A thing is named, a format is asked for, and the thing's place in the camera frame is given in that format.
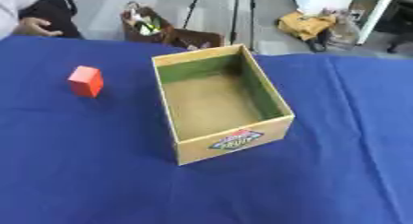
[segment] basket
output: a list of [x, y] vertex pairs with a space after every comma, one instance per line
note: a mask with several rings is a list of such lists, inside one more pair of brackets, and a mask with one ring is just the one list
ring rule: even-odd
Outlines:
[[160, 33], [153, 34], [153, 35], [142, 35], [140, 33], [140, 28], [142, 27], [142, 23], [137, 23], [133, 26], [132, 21], [130, 20], [131, 14], [129, 11], [124, 11], [121, 14], [122, 23], [124, 26], [124, 38], [127, 41], [140, 41], [140, 42], [152, 42], [152, 43], [171, 43], [174, 39], [174, 28], [173, 26], [164, 18], [162, 18], [157, 12], [155, 12], [152, 8], [147, 6], [139, 7], [136, 10], [136, 13], [141, 15], [142, 17], [151, 17], [157, 18], [160, 23]]
[[211, 32], [200, 32], [188, 29], [175, 29], [173, 35], [173, 41], [171, 45], [175, 47], [187, 48], [189, 45], [193, 45], [198, 49], [201, 49], [204, 44], [209, 42], [208, 48], [215, 48], [223, 46], [224, 38]]

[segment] tripod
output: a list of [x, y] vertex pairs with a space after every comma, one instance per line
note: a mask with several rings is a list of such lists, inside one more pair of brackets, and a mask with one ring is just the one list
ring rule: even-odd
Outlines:
[[[194, 0], [191, 5], [189, 5], [189, 12], [188, 16], [186, 17], [185, 23], [183, 24], [183, 28], [186, 29], [188, 26], [189, 19], [194, 13], [194, 9], [198, 0]], [[234, 0], [234, 12], [232, 15], [232, 24], [231, 24], [231, 31], [230, 31], [230, 44], [233, 44], [237, 40], [237, 20], [238, 20], [238, 11], [240, 8], [240, 0]], [[251, 0], [250, 4], [251, 8], [251, 22], [250, 22], [250, 50], [254, 51], [254, 18], [255, 18], [255, 0]]]

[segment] cardboard box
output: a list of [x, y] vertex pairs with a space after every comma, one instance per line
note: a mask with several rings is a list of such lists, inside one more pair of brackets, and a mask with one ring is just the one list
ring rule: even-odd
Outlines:
[[153, 63], [180, 165], [281, 139], [294, 118], [243, 45]]

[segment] gray floor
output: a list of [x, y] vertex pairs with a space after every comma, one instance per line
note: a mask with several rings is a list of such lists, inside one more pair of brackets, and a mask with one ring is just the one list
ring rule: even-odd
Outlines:
[[[188, 6], [192, 0], [76, 0], [79, 13], [75, 22], [88, 39], [122, 40], [123, 31], [119, 14], [129, 1], [155, 8], [176, 27], [183, 25]], [[227, 37], [234, 0], [199, 0], [188, 29], [217, 32]], [[249, 2], [241, 0], [238, 21], [239, 43], [249, 43]], [[255, 49], [260, 54], [279, 55], [289, 53], [309, 53], [308, 48], [294, 38], [278, 31], [274, 20], [295, 9], [292, 0], [256, 0]], [[384, 50], [392, 36], [373, 33], [361, 47], [350, 51], [330, 48], [330, 53], [340, 55], [377, 56], [385, 58], [408, 58], [413, 56], [413, 45], [402, 46], [399, 54], [387, 54]]]

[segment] red cube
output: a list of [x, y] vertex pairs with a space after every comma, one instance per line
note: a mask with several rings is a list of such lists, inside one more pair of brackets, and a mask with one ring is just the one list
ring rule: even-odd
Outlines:
[[90, 66], [79, 66], [70, 76], [71, 89], [78, 96], [96, 98], [103, 87], [100, 70]]

